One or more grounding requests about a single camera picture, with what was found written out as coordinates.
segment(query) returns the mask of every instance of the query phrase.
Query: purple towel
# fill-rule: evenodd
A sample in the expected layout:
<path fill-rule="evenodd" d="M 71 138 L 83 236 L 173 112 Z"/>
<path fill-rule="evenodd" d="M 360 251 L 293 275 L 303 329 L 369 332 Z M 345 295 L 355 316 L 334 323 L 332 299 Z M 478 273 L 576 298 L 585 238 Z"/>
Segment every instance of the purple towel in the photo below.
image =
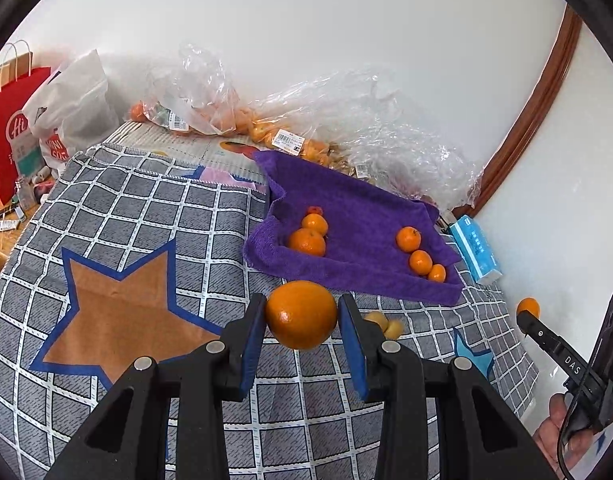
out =
<path fill-rule="evenodd" d="M 462 281 L 453 264 L 460 256 L 435 231 L 436 208 L 293 155 L 266 151 L 254 157 L 267 174 L 272 198 L 266 219 L 244 244 L 244 256 L 255 269 L 338 290 L 457 304 Z M 309 206 L 320 206 L 329 223 L 323 258 L 285 247 Z M 445 283 L 420 278 L 409 268 L 409 255 L 395 244 L 405 226 L 419 230 L 421 249 L 446 267 Z"/>

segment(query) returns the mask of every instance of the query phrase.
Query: barcode label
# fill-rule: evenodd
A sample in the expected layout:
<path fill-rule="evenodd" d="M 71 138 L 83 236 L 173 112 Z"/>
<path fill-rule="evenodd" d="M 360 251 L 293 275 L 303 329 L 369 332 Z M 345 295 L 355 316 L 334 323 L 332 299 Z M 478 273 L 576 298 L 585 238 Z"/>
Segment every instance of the barcode label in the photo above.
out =
<path fill-rule="evenodd" d="M 169 129 L 171 132 L 188 132 L 189 125 L 179 115 L 171 112 L 169 114 Z"/>
<path fill-rule="evenodd" d="M 271 144 L 283 152 L 290 153 L 291 155 L 299 155 L 302 150 L 302 145 L 304 144 L 304 137 L 292 134 L 286 130 L 280 130 L 277 132 Z"/>
<path fill-rule="evenodd" d="M 358 178 L 368 178 L 370 175 L 368 174 L 368 168 L 366 164 L 358 164 L 355 167 L 355 174 Z"/>

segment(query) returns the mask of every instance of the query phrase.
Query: silver rivet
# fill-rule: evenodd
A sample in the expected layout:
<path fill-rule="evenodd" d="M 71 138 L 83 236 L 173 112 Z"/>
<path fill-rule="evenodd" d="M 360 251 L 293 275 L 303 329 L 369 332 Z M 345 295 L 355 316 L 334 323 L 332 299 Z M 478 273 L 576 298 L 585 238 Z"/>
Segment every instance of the silver rivet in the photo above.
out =
<path fill-rule="evenodd" d="M 136 370 L 146 370 L 153 364 L 153 360 L 150 357 L 138 357 L 136 361 L 133 363 L 133 366 Z"/>
<path fill-rule="evenodd" d="M 455 358 L 455 361 L 453 361 L 453 364 L 455 365 L 455 368 L 457 368 L 458 370 L 470 370 L 473 367 L 473 363 L 471 362 L 470 359 L 467 359 L 466 357 L 457 357 Z"/>
<path fill-rule="evenodd" d="M 206 351 L 209 354 L 219 354 L 226 346 L 221 341 L 211 341 L 206 345 Z"/>
<path fill-rule="evenodd" d="M 392 339 L 388 339 L 382 343 L 382 350 L 384 350 L 387 354 L 397 354 L 397 352 L 400 351 L 400 348 L 400 344 Z"/>

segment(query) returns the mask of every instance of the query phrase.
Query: red shopping bag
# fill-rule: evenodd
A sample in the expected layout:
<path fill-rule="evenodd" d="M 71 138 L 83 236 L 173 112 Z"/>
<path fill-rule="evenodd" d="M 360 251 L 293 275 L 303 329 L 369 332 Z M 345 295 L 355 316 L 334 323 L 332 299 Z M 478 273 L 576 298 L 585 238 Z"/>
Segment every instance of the red shopping bag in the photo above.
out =
<path fill-rule="evenodd" d="M 15 194 L 19 175 L 30 179 L 44 165 L 38 140 L 29 130 L 22 107 L 51 74 L 49 67 L 19 74 L 0 88 L 0 202 L 6 204 Z"/>

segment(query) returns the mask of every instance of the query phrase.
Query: brown wooden door frame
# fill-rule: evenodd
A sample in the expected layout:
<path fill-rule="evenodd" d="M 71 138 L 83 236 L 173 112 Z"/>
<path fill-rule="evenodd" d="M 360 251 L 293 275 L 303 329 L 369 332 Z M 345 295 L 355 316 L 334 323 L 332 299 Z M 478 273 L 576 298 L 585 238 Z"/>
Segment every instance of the brown wooden door frame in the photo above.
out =
<path fill-rule="evenodd" d="M 531 142 L 544 118 L 547 116 L 561 84 L 571 65 L 579 34 L 582 28 L 582 19 L 570 7 L 566 6 L 564 17 L 561 20 L 560 31 L 551 51 L 548 61 L 542 72 L 533 93 L 520 113 L 517 121 L 510 129 L 509 135 L 499 150 L 493 155 L 484 168 L 481 176 L 480 196 L 475 200 L 473 207 L 465 205 L 453 209 L 456 218 L 468 215 L 474 217 L 491 199 L 497 188 L 504 182 L 510 171 L 518 162 L 522 153 Z"/>

